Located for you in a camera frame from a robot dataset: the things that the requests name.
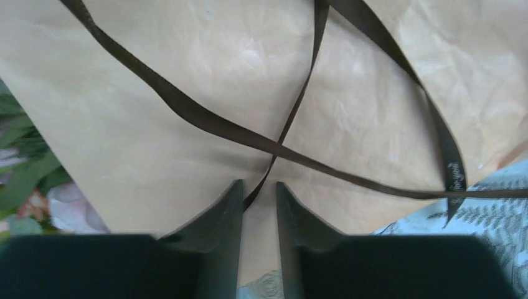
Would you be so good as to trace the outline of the pink fake flower bunch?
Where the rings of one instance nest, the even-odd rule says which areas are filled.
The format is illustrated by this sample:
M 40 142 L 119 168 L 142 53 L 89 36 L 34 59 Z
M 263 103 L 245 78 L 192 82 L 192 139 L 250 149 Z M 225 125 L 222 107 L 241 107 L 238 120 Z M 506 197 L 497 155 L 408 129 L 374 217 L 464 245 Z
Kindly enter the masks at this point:
M 1 242 L 18 235 L 55 235 L 47 194 L 72 182 L 35 124 L 1 83 Z

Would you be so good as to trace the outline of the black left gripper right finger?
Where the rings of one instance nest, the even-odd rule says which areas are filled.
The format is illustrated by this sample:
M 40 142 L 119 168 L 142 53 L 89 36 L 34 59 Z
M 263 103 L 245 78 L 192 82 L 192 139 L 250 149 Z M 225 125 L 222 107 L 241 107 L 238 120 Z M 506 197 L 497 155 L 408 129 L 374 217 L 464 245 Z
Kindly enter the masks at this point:
M 276 184 L 285 298 L 514 298 L 497 258 L 462 235 L 346 235 Z

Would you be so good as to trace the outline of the brown kraft wrapping paper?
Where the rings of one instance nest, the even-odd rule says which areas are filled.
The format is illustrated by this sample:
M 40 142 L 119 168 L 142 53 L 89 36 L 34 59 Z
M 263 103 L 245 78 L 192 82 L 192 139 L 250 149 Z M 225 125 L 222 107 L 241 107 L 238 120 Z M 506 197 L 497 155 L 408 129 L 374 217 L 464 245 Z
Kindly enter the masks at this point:
M 422 90 L 332 7 L 312 59 L 315 1 L 86 1 L 95 24 L 211 112 L 336 170 L 445 189 L 425 93 L 467 189 L 527 159 L 526 1 L 365 1 Z M 263 183 L 244 216 L 239 282 L 278 269 L 274 188 L 347 234 L 440 201 L 382 194 L 207 133 L 179 117 L 59 1 L 1 2 L 1 78 L 112 232 L 166 234 L 235 179 Z

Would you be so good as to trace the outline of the dark brown ribbon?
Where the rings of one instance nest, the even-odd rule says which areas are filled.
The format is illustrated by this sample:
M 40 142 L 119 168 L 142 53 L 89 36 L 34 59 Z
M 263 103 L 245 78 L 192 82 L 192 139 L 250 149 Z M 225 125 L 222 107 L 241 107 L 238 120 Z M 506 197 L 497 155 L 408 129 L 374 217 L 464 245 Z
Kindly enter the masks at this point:
M 446 198 L 448 200 L 447 212 L 449 219 L 453 218 L 467 197 L 480 199 L 527 198 L 526 189 L 467 190 L 467 177 L 460 150 L 446 121 L 428 92 L 425 93 L 425 99 L 438 140 L 438 148 L 443 165 L 445 190 L 414 191 L 386 186 L 370 179 L 336 170 L 282 145 L 302 102 L 307 87 L 306 85 L 303 85 L 299 97 L 283 127 L 279 140 L 273 141 L 211 112 L 195 102 L 191 97 L 188 97 L 184 92 L 137 59 L 132 53 L 100 29 L 93 21 L 83 1 L 62 1 L 62 4 L 110 55 L 149 85 L 179 117 L 212 135 L 271 154 L 271 164 L 277 158 L 283 158 L 334 178 L 347 181 L 353 185 L 391 196 L 407 197 L 419 201 Z M 426 89 L 393 36 L 365 1 L 314 2 L 313 60 L 316 60 L 321 46 L 330 7 L 335 9 L 350 24 L 383 50 L 422 90 Z

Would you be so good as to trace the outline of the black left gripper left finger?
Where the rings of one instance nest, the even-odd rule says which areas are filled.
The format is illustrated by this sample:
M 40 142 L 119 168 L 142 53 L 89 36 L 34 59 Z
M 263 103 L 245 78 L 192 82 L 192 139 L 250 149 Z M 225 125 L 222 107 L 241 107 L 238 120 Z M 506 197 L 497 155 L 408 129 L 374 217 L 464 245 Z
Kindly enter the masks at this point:
M 1 248 L 2 298 L 235 298 L 244 182 L 178 230 L 27 235 Z

